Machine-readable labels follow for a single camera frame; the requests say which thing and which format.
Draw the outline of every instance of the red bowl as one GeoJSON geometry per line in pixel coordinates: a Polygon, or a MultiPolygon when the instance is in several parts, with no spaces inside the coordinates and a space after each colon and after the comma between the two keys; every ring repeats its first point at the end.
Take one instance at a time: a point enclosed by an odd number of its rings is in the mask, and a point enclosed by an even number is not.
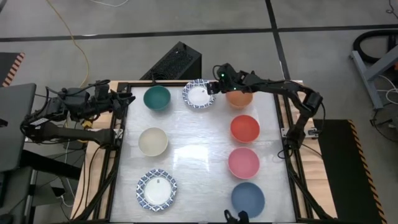
{"type": "Polygon", "coordinates": [[[231,122],[231,134],[239,142],[253,142],[260,134],[260,126],[253,117],[240,115],[231,122]]]}
{"type": "Polygon", "coordinates": [[[254,177],[260,169],[257,154],[246,147],[240,147],[231,152],[228,158],[229,170],[240,179],[254,177]]]}

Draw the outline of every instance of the pink bowl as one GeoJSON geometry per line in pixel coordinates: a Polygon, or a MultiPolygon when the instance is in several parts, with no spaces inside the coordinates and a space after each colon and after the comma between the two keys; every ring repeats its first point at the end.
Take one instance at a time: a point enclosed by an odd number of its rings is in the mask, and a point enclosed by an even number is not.
{"type": "Polygon", "coordinates": [[[254,177],[260,169],[257,154],[246,147],[240,147],[231,152],[228,158],[229,170],[240,179],[254,177]]]}

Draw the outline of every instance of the black mat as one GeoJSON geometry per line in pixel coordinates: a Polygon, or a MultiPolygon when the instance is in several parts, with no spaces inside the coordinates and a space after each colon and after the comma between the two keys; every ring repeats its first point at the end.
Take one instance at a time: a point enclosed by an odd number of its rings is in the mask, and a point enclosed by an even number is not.
{"type": "MultiPolygon", "coordinates": [[[[315,120],[316,127],[321,125],[321,120],[315,120]]],[[[338,218],[363,224],[386,224],[354,123],[326,120],[319,145],[338,218]]]]}
{"type": "Polygon", "coordinates": [[[11,84],[24,57],[24,53],[0,52],[0,87],[11,84]]]}

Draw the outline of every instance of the yellow cable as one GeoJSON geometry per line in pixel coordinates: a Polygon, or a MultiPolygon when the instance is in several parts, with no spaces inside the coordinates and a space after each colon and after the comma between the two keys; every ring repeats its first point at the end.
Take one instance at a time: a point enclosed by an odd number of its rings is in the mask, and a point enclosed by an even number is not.
{"type": "Polygon", "coordinates": [[[63,24],[65,25],[65,27],[68,29],[68,32],[69,32],[69,34],[70,34],[70,38],[71,38],[72,41],[73,41],[73,44],[80,50],[80,52],[81,52],[81,53],[83,54],[83,56],[85,57],[86,65],[87,65],[87,74],[86,74],[85,79],[84,79],[84,80],[82,81],[82,83],[80,84],[80,88],[81,88],[81,87],[83,87],[83,85],[86,83],[86,81],[87,81],[87,79],[88,79],[88,76],[89,76],[89,74],[90,74],[90,65],[89,65],[89,63],[88,63],[88,59],[87,59],[86,53],[85,53],[85,52],[83,51],[83,49],[81,49],[81,47],[76,43],[75,38],[73,37],[72,32],[70,31],[70,29],[69,29],[67,23],[62,19],[62,16],[58,13],[58,11],[54,8],[54,6],[52,6],[52,4],[51,4],[51,2],[50,2],[49,0],[46,0],[46,1],[47,1],[47,3],[50,5],[50,7],[54,10],[54,12],[57,14],[57,16],[61,19],[61,21],[63,22],[63,24]]]}

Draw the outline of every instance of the blue bowl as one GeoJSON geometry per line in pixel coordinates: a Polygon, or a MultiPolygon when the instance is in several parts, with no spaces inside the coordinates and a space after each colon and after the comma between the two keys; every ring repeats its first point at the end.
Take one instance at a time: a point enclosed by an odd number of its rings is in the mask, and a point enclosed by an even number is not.
{"type": "Polygon", "coordinates": [[[264,194],[256,184],[238,184],[232,191],[232,206],[238,213],[247,212],[249,218],[260,215],[265,204],[264,194]]]}

